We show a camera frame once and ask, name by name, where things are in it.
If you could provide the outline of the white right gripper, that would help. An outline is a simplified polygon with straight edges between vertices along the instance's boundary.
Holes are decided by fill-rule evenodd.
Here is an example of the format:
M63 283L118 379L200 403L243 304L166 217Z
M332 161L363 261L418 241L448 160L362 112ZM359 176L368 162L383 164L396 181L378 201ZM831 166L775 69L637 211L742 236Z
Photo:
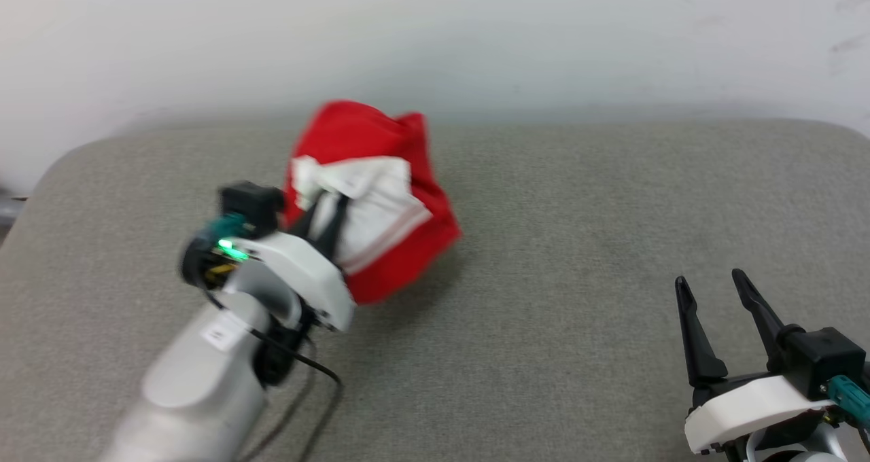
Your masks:
M783 368L778 342L785 326L742 269L731 279L751 313L767 354L767 371ZM674 283L692 408L684 437L698 455L835 456L837 404L829 384L796 387L787 376L771 373L727 378L727 366L714 354L698 317L698 304L686 277Z

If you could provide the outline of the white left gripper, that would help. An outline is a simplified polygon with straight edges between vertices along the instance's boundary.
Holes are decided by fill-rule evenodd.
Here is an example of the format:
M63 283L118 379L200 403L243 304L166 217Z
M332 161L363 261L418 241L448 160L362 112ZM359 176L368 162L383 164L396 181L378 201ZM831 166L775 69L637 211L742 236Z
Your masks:
M309 239L317 206L327 192L318 192L301 217L291 225L291 235L275 232L257 240L233 237L230 250L245 255L230 276L230 291L258 299L280 319L301 320L302 305L314 311L324 327L345 332L356 310L335 259L351 199L338 196L330 220L315 240Z

